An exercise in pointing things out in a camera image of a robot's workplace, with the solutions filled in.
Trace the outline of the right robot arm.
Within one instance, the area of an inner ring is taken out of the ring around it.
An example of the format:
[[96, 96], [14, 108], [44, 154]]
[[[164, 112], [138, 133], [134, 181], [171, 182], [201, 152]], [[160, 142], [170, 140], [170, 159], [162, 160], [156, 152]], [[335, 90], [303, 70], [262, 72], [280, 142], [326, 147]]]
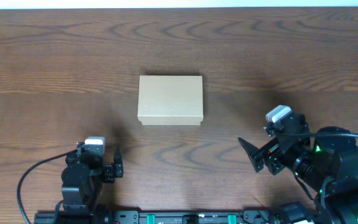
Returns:
[[290, 170], [316, 208], [281, 205], [269, 223], [358, 223], [358, 134], [335, 126], [311, 133], [305, 116], [293, 111], [269, 113], [264, 129], [272, 140], [262, 147], [238, 139], [254, 170]]

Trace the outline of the cardboard box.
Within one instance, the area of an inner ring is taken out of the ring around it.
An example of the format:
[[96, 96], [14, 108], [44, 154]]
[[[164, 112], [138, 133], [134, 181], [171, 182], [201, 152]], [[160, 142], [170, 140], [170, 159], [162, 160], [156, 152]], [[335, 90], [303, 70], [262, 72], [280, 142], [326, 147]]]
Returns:
[[203, 77], [141, 75], [137, 117], [144, 126], [199, 126]]

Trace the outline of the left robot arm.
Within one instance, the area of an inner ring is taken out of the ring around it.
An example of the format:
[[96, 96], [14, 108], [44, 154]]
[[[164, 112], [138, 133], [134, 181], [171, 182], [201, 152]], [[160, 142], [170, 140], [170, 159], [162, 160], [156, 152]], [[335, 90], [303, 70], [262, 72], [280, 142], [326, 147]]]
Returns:
[[64, 215], [91, 217], [103, 185], [124, 175], [119, 145], [79, 142], [65, 162], [67, 167], [61, 175]]

